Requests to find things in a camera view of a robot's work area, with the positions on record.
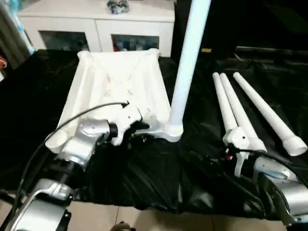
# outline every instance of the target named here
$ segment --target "white cabinet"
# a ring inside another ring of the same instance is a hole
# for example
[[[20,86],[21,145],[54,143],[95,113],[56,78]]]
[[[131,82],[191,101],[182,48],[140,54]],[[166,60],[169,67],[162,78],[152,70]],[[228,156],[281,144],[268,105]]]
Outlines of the white cabinet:
[[[41,0],[19,12],[38,49],[134,51],[171,54],[174,3],[131,0],[128,13],[112,15],[107,0]]]

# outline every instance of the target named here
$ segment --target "black fabric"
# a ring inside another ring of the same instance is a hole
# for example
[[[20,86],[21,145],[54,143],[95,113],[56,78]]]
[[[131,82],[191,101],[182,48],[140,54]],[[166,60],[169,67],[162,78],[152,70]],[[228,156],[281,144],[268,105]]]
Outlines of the black fabric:
[[[160,58],[159,63],[171,100],[178,66],[169,58]],[[31,152],[55,129],[77,64],[76,53],[38,51],[0,83],[1,189],[16,189]],[[130,145],[99,147],[79,199],[172,213],[277,219],[272,209],[265,211],[249,178],[254,158],[246,162],[242,178],[233,175],[234,163],[223,158],[221,138],[225,131],[211,76],[214,71],[229,76],[269,153],[292,162],[307,177],[307,154],[293,158],[286,154],[277,135],[231,75],[239,71],[308,143],[308,68],[208,58],[196,65],[181,140],[169,143],[147,138],[142,142],[136,138]],[[32,169],[43,165],[45,158],[36,158]]]

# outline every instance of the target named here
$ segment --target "floor tile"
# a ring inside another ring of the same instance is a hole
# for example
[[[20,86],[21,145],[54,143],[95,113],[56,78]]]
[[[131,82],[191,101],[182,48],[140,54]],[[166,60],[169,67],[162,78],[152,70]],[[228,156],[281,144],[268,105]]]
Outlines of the floor tile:
[[[286,231],[281,221],[213,216],[215,231]]]
[[[0,201],[0,225],[4,222],[6,216],[9,214],[11,210],[11,205]]]
[[[212,231],[211,216],[197,214],[174,215],[156,210],[140,211],[120,207],[117,223],[124,221],[137,231]]]
[[[116,223],[117,206],[73,202],[68,231],[109,231]]]

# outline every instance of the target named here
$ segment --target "curtain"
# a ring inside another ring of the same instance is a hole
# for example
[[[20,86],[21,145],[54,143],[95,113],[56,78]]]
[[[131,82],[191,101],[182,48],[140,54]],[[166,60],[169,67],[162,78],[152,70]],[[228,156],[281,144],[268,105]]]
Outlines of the curtain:
[[[0,50],[13,69],[16,69],[30,56],[2,0],[0,0]]]

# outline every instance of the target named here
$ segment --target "white plastic pipe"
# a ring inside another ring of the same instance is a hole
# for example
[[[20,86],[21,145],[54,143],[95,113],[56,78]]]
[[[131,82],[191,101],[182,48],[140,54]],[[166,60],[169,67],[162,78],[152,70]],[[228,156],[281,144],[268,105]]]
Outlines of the white plastic pipe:
[[[231,109],[227,94],[222,86],[219,74],[217,72],[213,73],[213,79],[216,89],[216,94],[218,98],[218,103],[220,106],[220,111],[222,115],[223,124],[226,131],[232,130],[237,127],[237,123]]]
[[[282,140],[283,147],[290,156],[301,155],[307,151],[307,145],[303,140],[296,136],[289,127],[280,119],[273,109],[262,99],[262,97],[253,89],[240,73],[233,74],[235,80],[246,92],[250,100],[258,108],[270,126]]]
[[[181,129],[183,129],[182,120],[210,4],[211,0],[192,0],[189,12],[168,121],[169,125],[179,126]]]
[[[267,152],[267,149],[263,143],[262,140],[259,139],[257,136],[254,128],[252,127],[250,120],[243,109],[243,106],[241,105],[240,100],[238,99],[231,83],[229,82],[227,76],[225,73],[220,74],[220,79],[222,82],[222,85],[225,89],[225,92],[227,94],[227,97],[229,99],[229,103],[231,105],[232,111],[234,113],[234,116],[236,118],[236,121],[240,127],[243,128],[245,131],[249,141],[250,141],[250,148],[253,150],[263,150]]]

